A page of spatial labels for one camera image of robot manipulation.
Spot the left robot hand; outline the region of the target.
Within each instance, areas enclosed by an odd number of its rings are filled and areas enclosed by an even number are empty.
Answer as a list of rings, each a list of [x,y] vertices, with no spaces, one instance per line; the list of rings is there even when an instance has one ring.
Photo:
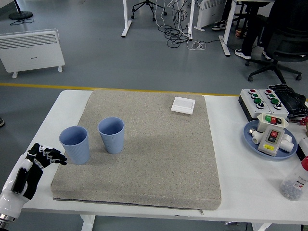
[[[17,219],[21,209],[36,193],[43,170],[51,164],[67,164],[59,150],[35,143],[22,154],[9,174],[0,194],[0,218]]]

